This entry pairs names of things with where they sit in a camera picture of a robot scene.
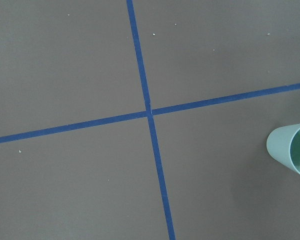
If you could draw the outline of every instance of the blue tape strip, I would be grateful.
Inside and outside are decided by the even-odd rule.
[[[250,99],[250,98],[255,98],[255,97],[260,97],[265,95],[278,94],[278,93],[283,93],[283,92],[288,92],[288,91],[293,91],[298,89],[300,89],[300,83],[273,87],[273,88],[268,88],[268,89],[263,89],[258,91],[250,91],[246,93],[223,96],[223,97],[218,97],[218,98],[213,98],[208,100],[184,103],[184,104],[179,104],[174,106],[157,108],[152,110],[152,114],[153,115],[167,114],[167,113],[183,111],[187,109],[195,109],[195,108],[200,108],[200,107],[205,107],[205,106],[210,106],[215,104],[222,104],[222,103],[233,102],[233,101],[238,101],[243,99]]]
[[[147,115],[148,124],[149,124],[156,172],[157,172],[158,180],[159,180],[159,186],[160,186],[160,192],[161,192],[161,198],[162,198],[162,203],[163,203],[166,225],[167,225],[167,229],[168,229],[169,239],[175,240],[176,239],[175,230],[174,230],[174,225],[173,225],[173,221],[172,221],[168,193],[167,193],[167,188],[166,188],[166,181],[165,181],[165,176],[164,176],[164,170],[162,167],[162,161],[161,161],[161,156],[160,156],[156,125],[155,125],[155,120],[154,120],[154,116],[152,114],[152,109],[151,109],[150,93],[149,93],[149,88],[148,88],[148,83],[147,83],[144,60],[142,57],[142,51],[141,51],[141,45],[140,45],[140,40],[139,40],[139,34],[138,34],[138,28],[137,28],[137,22],[136,22],[133,1],[126,0],[126,5],[127,5],[129,19],[130,19],[131,32],[132,32],[132,37],[133,37],[136,60],[138,63],[138,68],[139,68],[140,81],[141,81],[141,86],[142,86],[146,115]]]
[[[99,125],[117,123],[117,122],[132,120],[132,119],[145,118],[146,116],[147,113],[145,111],[140,111],[140,112],[129,113],[125,115],[106,117],[102,119],[84,121],[84,122],[73,123],[69,125],[63,125],[63,126],[56,126],[56,127],[51,127],[51,128],[46,128],[46,129],[41,129],[36,131],[28,131],[24,133],[9,135],[9,136],[1,136],[0,144],[21,140],[21,139],[29,139],[29,138],[50,135],[50,134],[57,134],[57,133],[62,133],[62,132],[67,132],[67,131],[72,131],[77,129],[84,129],[84,128],[90,128]]]

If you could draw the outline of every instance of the gray floor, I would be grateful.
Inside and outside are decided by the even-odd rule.
[[[300,83],[300,1],[134,10],[153,109]],[[0,137],[144,110],[126,1],[0,0]],[[300,176],[266,150],[300,89],[154,119],[177,240],[300,240]],[[147,118],[1,143],[11,239],[168,240]]]

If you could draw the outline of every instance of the vertical blue line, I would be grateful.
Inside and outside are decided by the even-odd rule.
[[[138,63],[138,68],[139,68],[139,75],[140,75],[141,87],[142,87],[142,92],[143,92],[145,111],[146,111],[146,116],[147,116],[148,124],[149,124],[156,172],[157,172],[158,180],[159,180],[159,186],[160,186],[160,192],[161,192],[161,198],[162,198],[162,203],[163,203],[166,225],[167,225],[167,229],[168,229],[169,239],[175,240],[176,237],[175,237],[174,225],[173,225],[171,211],[170,211],[164,170],[162,167],[156,125],[155,125],[155,120],[154,120],[154,116],[152,114],[152,109],[151,109],[150,94],[149,94],[149,88],[148,88],[148,83],[147,83],[144,60],[142,57],[142,51],[141,51],[141,45],[140,45],[140,40],[139,40],[139,34],[138,34],[138,28],[137,28],[137,22],[136,22],[133,1],[126,0],[126,5],[127,5],[129,19],[130,19],[130,26],[131,26],[131,32],[132,32],[132,37],[133,37],[136,60]]]

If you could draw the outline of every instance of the mint green plastic cup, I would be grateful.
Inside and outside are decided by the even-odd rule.
[[[273,130],[266,140],[266,148],[271,157],[300,174],[300,124]]]

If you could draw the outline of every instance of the horizontal blue line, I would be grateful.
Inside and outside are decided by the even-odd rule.
[[[205,106],[210,106],[215,104],[223,104],[223,103],[228,103],[228,102],[233,102],[233,101],[238,101],[243,99],[250,99],[250,98],[255,98],[255,97],[260,97],[265,95],[278,94],[278,93],[283,93],[283,92],[288,92],[288,91],[293,91],[298,89],[300,89],[300,83],[286,85],[286,86],[278,86],[278,87],[273,87],[273,88],[268,88],[263,90],[250,91],[250,92],[245,92],[245,93],[240,93],[240,94],[235,94],[230,96],[223,96],[223,97],[217,97],[208,100],[195,101],[195,102],[189,102],[189,103],[184,103],[184,104],[179,104],[174,106],[157,108],[152,110],[152,114],[160,115],[160,114],[173,113],[173,112],[195,109],[195,108],[200,108],[200,107],[205,107]]]
[[[21,140],[21,139],[29,139],[29,138],[34,138],[34,137],[39,137],[44,135],[57,134],[57,133],[62,133],[62,132],[67,132],[72,130],[90,128],[99,125],[112,124],[112,123],[132,120],[132,119],[145,118],[146,116],[147,113],[145,111],[140,111],[140,112],[129,113],[125,115],[106,117],[97,120],[78,122],[69,125],[56,126],[56,127],[35,130],[35,131],[28,131],[28,132],[18,133],[14,135],[1,136],[0,144]]]

